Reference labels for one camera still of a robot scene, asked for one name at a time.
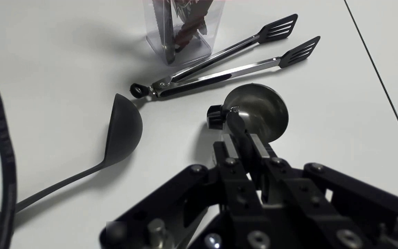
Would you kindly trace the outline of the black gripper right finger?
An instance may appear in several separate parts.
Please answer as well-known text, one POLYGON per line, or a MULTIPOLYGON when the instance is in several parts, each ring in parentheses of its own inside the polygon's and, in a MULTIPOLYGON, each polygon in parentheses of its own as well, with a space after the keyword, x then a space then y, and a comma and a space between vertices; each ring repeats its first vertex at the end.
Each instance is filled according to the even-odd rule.
POLYGON ((260 166, 253 171, 253 179, 262 192, 266 207, 285 207, 306 202, 320 202, 320 189, 304 175, 304 171, 295 168, 288 160, 278 157, 268 142, 257 134, 250 132, 255 150, 260 156, 260 166))

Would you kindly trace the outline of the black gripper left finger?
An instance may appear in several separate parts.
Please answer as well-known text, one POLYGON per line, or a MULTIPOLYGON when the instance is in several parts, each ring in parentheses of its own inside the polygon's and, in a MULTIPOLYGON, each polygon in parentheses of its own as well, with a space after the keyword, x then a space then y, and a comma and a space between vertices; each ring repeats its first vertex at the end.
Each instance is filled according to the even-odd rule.
POLYGON ((215 142, 213 149, 228 204, 233 207, 257 207, 259 199, 255 184, 246 177, 241 161, 228 155, 223 141, 215 142))

